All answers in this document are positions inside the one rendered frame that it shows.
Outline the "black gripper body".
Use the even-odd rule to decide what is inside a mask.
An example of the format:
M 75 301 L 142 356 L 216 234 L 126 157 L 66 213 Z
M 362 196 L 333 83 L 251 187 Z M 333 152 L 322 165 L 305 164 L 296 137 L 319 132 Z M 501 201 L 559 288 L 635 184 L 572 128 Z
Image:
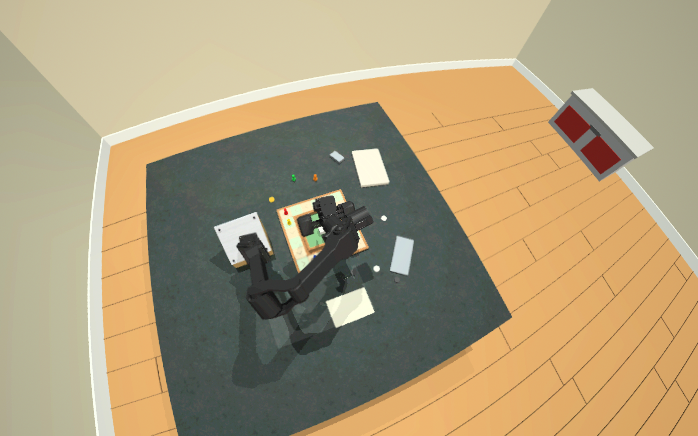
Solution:
M 297 219 L 297 221 L 298 221 L 298 225 L 299 225 L 302 237 L 306 237 L 306 236 L 314 234 L 314 229 L 319 228 L 319 227 L 322 227 L 323 231 L 325 231 L 325 229 L 324 229 L 325 224 L 328 220 L 330 220 L 332 218 L 339 219 L 340 217 L 345 217 L 345 215 L 351 213 L 354 210 L 355 210 L 354 204 L 351 201 L 347 201 L 347 202 L 344 202 L 341 204 L 340 210 L 337 210 L 339 215 L 335 214 L 335 215 L 338 215 L 336 217 L 334 215 L 332 215 L 326 219 L 319 218 L 319 220 L 315 220 L 315 221 L 310 220 L 308 215 L 304 215 L 304 216 L 299 217 Z

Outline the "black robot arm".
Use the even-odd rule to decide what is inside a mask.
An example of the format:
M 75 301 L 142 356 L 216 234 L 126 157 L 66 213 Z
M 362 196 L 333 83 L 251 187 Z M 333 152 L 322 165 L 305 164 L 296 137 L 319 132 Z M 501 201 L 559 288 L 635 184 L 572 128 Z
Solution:
M 312 206 L 320 219 L 339 215 L 333 195 L 316 198 Z M 360 240 L 357 231 L 372 224 L 372 216 L 366 207 L 362 206 L 345 217 L 342 221 L 332 218 L 326 222 L 324 228 L 326 234 L 322 235 L 324 248 L 297 276 L 288 280 L 268 279 L 265 264 L 271 261 L 271 256 L 256 232 L 239 236 L 240 243 L 236 247 L 250 266 L 252 281 L 252 286 L 247 290 L 246 300 L 263 320 L 286 315 L 294 305 L 307 301 L 311 291 L 333 266 L 340 260 L 348 259 L 357 251 Z M 286 291 L 290 295 L 290 300 L 280 304 L 274 292 Z

